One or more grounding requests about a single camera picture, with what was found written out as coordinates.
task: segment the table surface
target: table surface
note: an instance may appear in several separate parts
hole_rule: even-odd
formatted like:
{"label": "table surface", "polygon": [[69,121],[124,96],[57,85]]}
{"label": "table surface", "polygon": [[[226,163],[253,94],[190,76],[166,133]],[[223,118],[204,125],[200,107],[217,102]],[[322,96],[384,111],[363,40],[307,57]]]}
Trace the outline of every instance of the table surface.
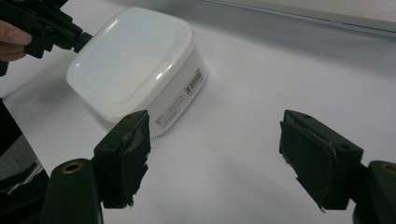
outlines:
{"label": "table surface", "polygon": [[[396,162],[394,39],[181,0],[70,1],[90,34],[127,7],[187,21],[209,77],[167,133],[153,138],[134,206],[105,223],[352,223],[355,204],[323,214],[278,153],[285,109],[309,114],[362,147],[362,163]],[[90,159],[114,126],[64,81],[76,54],[11,63],[0,96],[50,172]]]}

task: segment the barcode label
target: barcode label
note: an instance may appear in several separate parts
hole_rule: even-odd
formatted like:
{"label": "barcode label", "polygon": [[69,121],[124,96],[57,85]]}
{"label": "barcode label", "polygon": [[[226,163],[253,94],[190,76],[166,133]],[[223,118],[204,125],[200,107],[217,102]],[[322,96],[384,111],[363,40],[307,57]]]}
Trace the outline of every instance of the barcode label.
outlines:
{"label": "barcode label", "polygon": [[184,88],[184,91],[189,96],[191,96],[195,92],[195,89],[197,89],[197,86],[199,86],[199,84],[202,82],[202,80],[204,80],[204,78],[202,77],[201,70],[199,70],[198,68],[195,72],[195,76],[192,78],[186,88]]}
{"label": "barcode label", "polygon": [[185,108],[185,104],[189,101],[188,99],[203,81],[204,76],[202,75],[201,70],[198,68],[189,84],[187,84],[175,101],[169,105],[165,111],[163,111],[163,113],[155,120],[155,122],[162,128],[166,127],[166,125],[168,125],[168,123],[180,112],[180,110],[182,111]]}

